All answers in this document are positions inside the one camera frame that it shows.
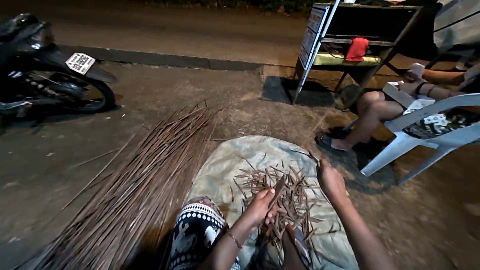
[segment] shrubs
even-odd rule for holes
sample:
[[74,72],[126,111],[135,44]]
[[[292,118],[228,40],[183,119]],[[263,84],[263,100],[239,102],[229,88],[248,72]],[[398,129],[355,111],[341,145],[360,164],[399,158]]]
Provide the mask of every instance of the shrubs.
[[237,8],[239,6],[260,7],[265,12],[310,13],[313,3],[328,0],[146,0],[169,5],[200,5],[219,8]]

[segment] white plastic chair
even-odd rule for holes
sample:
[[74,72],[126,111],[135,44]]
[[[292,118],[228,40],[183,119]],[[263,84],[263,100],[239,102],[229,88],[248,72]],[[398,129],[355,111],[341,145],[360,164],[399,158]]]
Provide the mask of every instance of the white plastic chair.
[[[380,154],[370,161],[370,163],[361,170],[361,173],[365,176],[370,176],[418,145],[437,149],[437,152],[433,156],[409,172],[398,182],[398,184],[403,184],[426,168],[432,166],[451,151],[478,140],[480,138],[480,122],[453,130],[432,139],[418,139],[402,131],[403,128],[432,114],[462,106],[480,106],[480,93],[465,94],[443,99],[420,110],[400,116],[392,121],[385,122],[384,125],[395,134],[396,138],[382,152],[380,152]],[[345,130],[353,127],[356,122],[357,120],[353,121],[345,127]]]

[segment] gray tarp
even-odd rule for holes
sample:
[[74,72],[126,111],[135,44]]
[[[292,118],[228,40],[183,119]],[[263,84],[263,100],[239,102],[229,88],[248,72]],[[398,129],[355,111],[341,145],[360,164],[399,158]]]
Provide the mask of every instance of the gray tarp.
[[[307,153],[299,146],[279,139],[265,136],[245,136],[222,143],[207,159],[198,172],[192,188],[187,195],[187,200],[199,196],[208,196],[216,202],[222,210],[228,224],[233,225],[242,213],[242,194],[235,186],[233,178],[241,174],[239,169],[249,169],[249,164],[239,157],[240,153],[256,169],[263,169],[269,166],[279,166],[283,160],[285,168],[291,166],[295,170],[304,172],[309,184],[318,185],[316,177],[316,165]],[[234,192],[234,202],[231,201],[230,187]],[[358,269],[351,246],[343,230],[343,226],[334,209],[323,198],[319,190],[316,195],[312,190],[306,190],[309,198],[319,196],[323,199],[321,206],[313,207],[312,216],[318,216],[324,222],[313,223],[318,227],[312,240],[316,249],[323,255],[313,258],[314,269],[336,270],[336,269]],[[326,233],[331,228],[338,230],[335,233]],[[240,265],[244,268],[254,252],[254,243],[257,233],[253,233],[240,251]]]

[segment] elephant print fabric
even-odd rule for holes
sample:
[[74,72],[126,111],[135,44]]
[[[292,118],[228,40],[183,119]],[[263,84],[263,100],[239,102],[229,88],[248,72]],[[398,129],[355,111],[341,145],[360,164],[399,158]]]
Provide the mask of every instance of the elephant print fabric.
[[[208,197],[191,199],[177,217],[173,232],[169,269],[196,269],[223,235],[225,220],[220,208]],[[232,266],[240,269],[238,258]]]

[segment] motorcycle rear fender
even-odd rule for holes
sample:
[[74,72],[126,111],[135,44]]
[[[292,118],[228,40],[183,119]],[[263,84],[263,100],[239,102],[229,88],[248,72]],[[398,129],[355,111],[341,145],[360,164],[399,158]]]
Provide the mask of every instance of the motorcycle rear fender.
[[[56,66],[64,69],[67,73],[80,75],[80,73],[71,70],[65,63],[69,59],[69,57],[70,55],[64,54],[58,48],[40,51],[35,56],[35,58],[40,62],[40,64]],[[114,83],[117,81],[117,78],[114,75],[95,66],[90,67],[85,76],[106,83]]]

